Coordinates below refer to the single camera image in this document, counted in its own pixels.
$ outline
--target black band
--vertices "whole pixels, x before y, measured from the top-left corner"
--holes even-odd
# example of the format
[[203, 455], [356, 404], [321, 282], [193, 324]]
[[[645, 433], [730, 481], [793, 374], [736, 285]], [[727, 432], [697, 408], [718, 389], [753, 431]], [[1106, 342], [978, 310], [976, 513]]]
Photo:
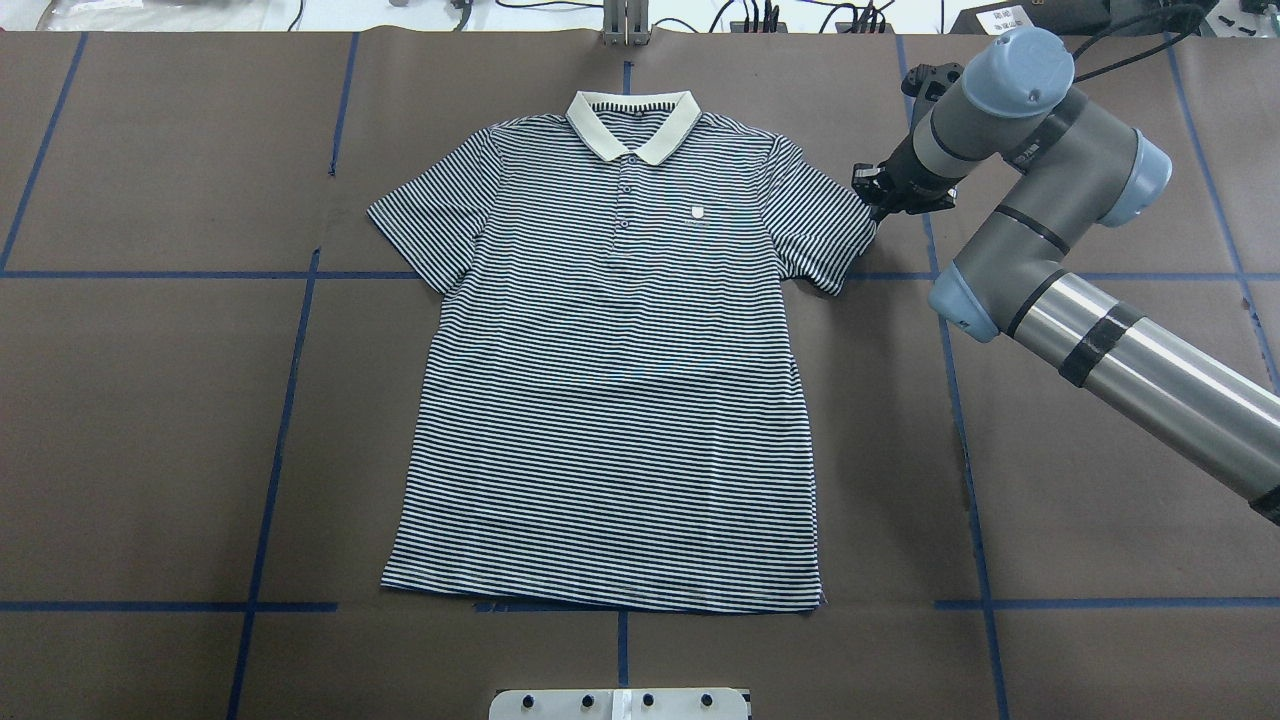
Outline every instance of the black band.
[[1036, 129], [1027, 136], [1027, 140], [1021, 141], [1018, 147], [1002, 154], [1001, 158], [1016, 168], [1018, 172], [1025, 173], [1036, 163], [1037, 158], [1043, 155], [1050, 147], [1053, 147], [1059, 140], [1062, 140], [1062, 136], [1066, 135], [1066, 131], [1071, 129], [1071, 126], [1080, 118], [1080, 113], [1084, 111], [1084, 106], [1088, 104], [1089, 99], [1083, 92], [1071, 90], [1041, 120], [1041, 124], [1036, 126]]
[[1048, 227], [1042, 224], [1036, 218], [1020, 210], [1015, 210], [1009, 205], [996, 205], [996, 211], [1000, 213], [1001, 215], [1012, 218], [1019, 223], [1027, 225], [1029, 231], [1044, 238], [1044, 241], [1052, 245], [1053, 247], [1057, 247], [1062, 252], [1062, 255], [1066, 255], [1068, 252], [1071, 251], [1071, 246], [1068, 245], [1065, 240], [1062, 240], [1056, 232], [1048, 229]]
[[1053, 272], [1052, 275], [1044, 278], [1044, 282], [1042, 282], [1039, 287], [1036, 288], [1036, 292], [1028, 295], [1027, 300], [1023, 301], [1023, 306], [1019, 307], [1016, 313], [1014, 313], [1014, 319], [1009, 322], [1009, 329], [1005, 331], [1005, 334], [1007, 334], [1009, 337], [1014, 337], [1014, 333], [1018, 332], [1019, 323], [1021, 323], [1023, 318], [1027, 316], [1027, 313], [1030, 311], [1032, 305], [1036, 305], [1036, 301], [1039, 300], [1042, 295], [1044, 295], [1044, 291], [1048, 290], [1048, 286], [1056, 283], [1057, 278], [1065, 274], [1066, 270], [1059, 268], [1057, 270]]
[[1124, 302], [1117, 302], [1115, 307], [1107, 311], [1089, 332], [1084, 333], [1080, 342], [1071, 350], [1066, 360], [1062, 360], [1062, 366], [1057, 369], [1057, 374], [1066, 378], [1066, 382], [1074, 384], [1075, 387], [1084, 387], [1084, 380], [1093, 372], [1093, 368], [1098, 366], [1098, 363], [1111, 352], [1124, 333], [1129, 332], [1129, 328], [1134, 323], [1146, 318], [1138, 310], [1125, 305]]
[[983, 160], [986, 160], [986, 158], [969, 158], [968, 155], [961, 155], [960, 152], [956, 152], [955, 150], [947, 147], [947, 143], [942, 142], [942, 138], [938, 137], [938, 128], [933, 124], [932, 114], [929, 115], [929, 132], [933, 133], [933, 142], [937, 142], [938, 147], [941, 147], [943, 152], [951, 155], [956, 160], [964, 160], [966, 163], [982, 163]]
[[1271, 492], [1251, 502], [1249, 507], [1257, 510], [1267, 520], [1280, 525], [1280, 486], [1271, 488]]

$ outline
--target white label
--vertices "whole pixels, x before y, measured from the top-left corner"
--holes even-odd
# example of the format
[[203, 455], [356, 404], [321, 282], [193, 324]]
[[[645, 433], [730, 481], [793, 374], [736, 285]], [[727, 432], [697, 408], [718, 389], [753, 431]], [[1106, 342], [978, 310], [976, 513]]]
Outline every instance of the white label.
[[78, 15], [90, 10], [114, 10], [116, 8], [142, 8], [142, 0], [92, 0], [72, 5], [67, 14]]
[[1027, 10], [1021, 5], [987, 10], [986, 13], [978, 13], [977, 17], [978, 22], [982, 23], [982, 29], [987, 31], [987, 35], [1004, 35], [1019, 27], [1036, 27], [1032, 24], [1032, 19], [1027, 17]]

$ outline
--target striped shirt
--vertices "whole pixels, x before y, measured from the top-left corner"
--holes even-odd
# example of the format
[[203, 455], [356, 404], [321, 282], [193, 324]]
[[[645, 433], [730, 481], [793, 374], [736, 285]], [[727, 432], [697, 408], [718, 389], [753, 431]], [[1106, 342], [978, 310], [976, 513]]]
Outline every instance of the striped shirt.
[[393, 588], [705, 612], [822, 600], [781, 281], [876, 225], [687, 92], [484, 128], [370, 217], [444, 300]]

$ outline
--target white floor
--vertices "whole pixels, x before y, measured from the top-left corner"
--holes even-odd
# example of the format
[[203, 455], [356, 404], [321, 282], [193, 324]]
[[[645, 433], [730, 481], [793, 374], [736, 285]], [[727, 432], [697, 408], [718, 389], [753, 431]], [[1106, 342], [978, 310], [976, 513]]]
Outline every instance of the white floor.
[[[534, 0], [509, 0], [531, 3]], [[723, 0], [650, 0], [650, 20], [675, 17], [705, 32]], [[763, 9], [764, 0], [758, 0]], [[951, 0], [946, 3], [946, 24], [964, 8], [995, 0]], [[104, 29], [104, 31], [283, 31], [298, 13], [302, 31], [360, 31], [376, 26], [412, 29], [449, 31], [460, 12], [448, 0], [408, 0], [403, 8], [389, 0], [0, 0], [0, 28], [20, 29]], [[780, 0], [781, 19], [790, 32], [818, 32], [831, 8], [803, 0]], [[719, 22], [716, 32], [740, 20], [750, 0], [737, 0]], [[942, 24], [940, 0], [896, 0], [884, 15], [900, 33], [937, 33]], [[850, 19], [849, 9], [837, 10], [836, 20]], [[494, 0], [475, 0], [467, 31], [549, 31], [599, 28], [599, 9], [545, 8], [509, 9]], [[662, 27], [682, 29], [676, 23]]]

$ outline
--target metal bracket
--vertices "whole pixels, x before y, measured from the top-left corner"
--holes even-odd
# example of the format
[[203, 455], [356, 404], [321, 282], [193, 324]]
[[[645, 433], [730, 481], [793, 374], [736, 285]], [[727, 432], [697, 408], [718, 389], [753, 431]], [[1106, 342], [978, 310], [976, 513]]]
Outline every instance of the metal bracket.
[[649, 0], [604, 0], [604, 44], [648, 45]]
[[489, 720], [750, 720], [750, 698], [732, 688], [503, 691]]

